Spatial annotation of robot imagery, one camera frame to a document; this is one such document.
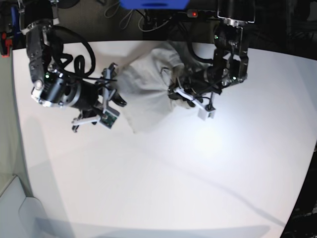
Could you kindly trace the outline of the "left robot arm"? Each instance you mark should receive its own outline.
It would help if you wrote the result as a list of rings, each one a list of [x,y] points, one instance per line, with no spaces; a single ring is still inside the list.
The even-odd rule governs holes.
[[[186,34],[187,49],[191,57],[208,67],[199,71],[186,70],[168,89],[171,100],[182,100],[199,109],[202,120],[215,113],[213,99],[223,89],[243,83],[247,79],[249,63],[248,24],[255,22],[255,1],[219,0],[213,28],[215,50],[212,59],[199,57],[193,49],[193,35]]]

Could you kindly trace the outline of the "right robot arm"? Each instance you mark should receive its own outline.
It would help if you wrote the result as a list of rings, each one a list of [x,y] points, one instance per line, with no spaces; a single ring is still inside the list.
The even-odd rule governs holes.
[[[20,0],[18,11],[20,31],[26,39],[32,99],[48,108],[78,109],[80,114],[72,121],[73,132],[88,123],[112,128],[120,113],[109,103],[114,102],[120,107],[127,104],[113,84],[117,64],[104,68],[101,77],[91,77],[96,68],[93,49],[81,35],[59,25],[57,1]],[[85,71],[82,55],[74,58],[64,53],[57,32],[76,37],[86,48],[91,59],[88,71]]]

